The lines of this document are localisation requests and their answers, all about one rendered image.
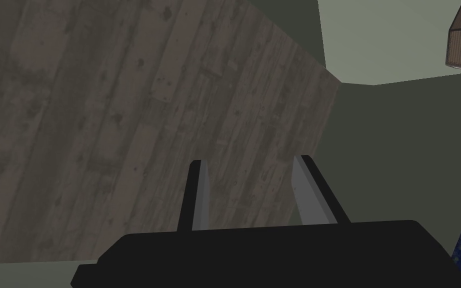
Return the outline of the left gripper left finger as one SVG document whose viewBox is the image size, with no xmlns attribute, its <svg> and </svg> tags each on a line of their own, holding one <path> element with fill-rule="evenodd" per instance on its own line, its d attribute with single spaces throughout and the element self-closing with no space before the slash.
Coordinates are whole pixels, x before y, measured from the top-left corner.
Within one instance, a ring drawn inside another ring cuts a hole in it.
<svg viewBox="0 0 461 288">
<path fill-rule="evenodd" d="M 189 165 L 178 232 L 200 231 L 209 228 L 210 185 L 206 160 L 193 160 Z"/>
</svg>

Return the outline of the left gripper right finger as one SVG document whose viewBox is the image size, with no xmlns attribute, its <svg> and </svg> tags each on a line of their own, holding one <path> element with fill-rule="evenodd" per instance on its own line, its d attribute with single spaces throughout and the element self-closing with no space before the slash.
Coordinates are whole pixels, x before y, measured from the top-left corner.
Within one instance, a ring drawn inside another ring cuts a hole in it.
<svg viewBox="0 0 461 288">
<path fill-rule="evenodd" d="M 294 156 L 291 186 L 302 225 L 351 222 L 309 155 Z"/>
</svg>

